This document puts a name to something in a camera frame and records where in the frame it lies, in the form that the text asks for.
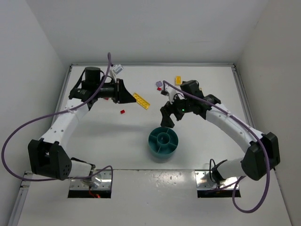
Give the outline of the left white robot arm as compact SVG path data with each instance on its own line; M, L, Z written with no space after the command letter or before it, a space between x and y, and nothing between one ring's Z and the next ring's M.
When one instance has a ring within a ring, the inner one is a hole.
M86 67L71 89L64 113L60 114L50 129L38 140L31 140L28 153L34 174L65 180L87 178L95 166L70 158L66 147L80 120L100 98L110 98L116 104L135 103L136 99L127 91L117 75L123 71L121 65L109 70L110 82L105 81L104 72L98 67Z

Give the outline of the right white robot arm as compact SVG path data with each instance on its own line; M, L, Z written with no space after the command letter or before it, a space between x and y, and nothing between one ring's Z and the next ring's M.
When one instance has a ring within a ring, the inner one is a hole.
M172 114L179 121L186 113L194 113L221 129L244 152L243 158L223 160L210 170L214 183L219 184L230 177L249 177L258 181L266 175L267 165L273 169L280 163L275 134L264 134L238 119L220 99L212 94L205 96L196 80L185 81L176 89L164 83L161 94L169 98L160 109L162 127L174 127Z

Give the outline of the small yellow lego brick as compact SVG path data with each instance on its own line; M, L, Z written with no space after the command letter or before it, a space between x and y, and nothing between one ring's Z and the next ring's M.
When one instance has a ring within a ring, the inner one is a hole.
M182 83L181 76L176 76L174 83L175 83L176 86L180 86L181 83Z

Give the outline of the long yellow lego plate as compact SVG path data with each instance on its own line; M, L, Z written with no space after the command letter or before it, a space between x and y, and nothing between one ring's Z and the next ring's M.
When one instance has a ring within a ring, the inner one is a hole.
M140 105L143 109L148 110L150 107L150 103L147 102L143 97L141 97L137 93L133 93L133 97L136 99L138 105Z

